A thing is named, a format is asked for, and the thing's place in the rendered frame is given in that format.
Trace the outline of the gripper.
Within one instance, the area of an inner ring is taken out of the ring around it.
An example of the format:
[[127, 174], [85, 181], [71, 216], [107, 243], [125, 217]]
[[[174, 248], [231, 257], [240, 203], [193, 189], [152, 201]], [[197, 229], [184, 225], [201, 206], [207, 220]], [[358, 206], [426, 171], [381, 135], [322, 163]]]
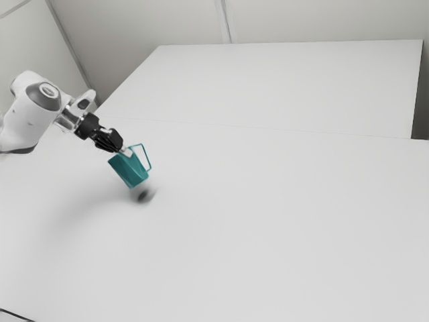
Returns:
[[74, 134], [86, 140], [90, 138], [95, 146], [110, 153], [120, 153], [128, 158], [133, 155], [130, 148], [123, 144], [123, 138], [116, 129], [105, 129], [99, 123], [99, 118], [93, 113], [84, 115], [74, 130]]

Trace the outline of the teal faceted mug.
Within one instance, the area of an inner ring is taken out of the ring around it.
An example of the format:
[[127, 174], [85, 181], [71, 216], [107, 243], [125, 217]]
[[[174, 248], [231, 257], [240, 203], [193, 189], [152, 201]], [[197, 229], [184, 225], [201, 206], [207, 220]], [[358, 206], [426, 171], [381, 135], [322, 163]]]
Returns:
[[149, 178], [151, 162], [143, 144], [128, 146], [125, 153], [116, 153], [108, 163], [129, 189]]

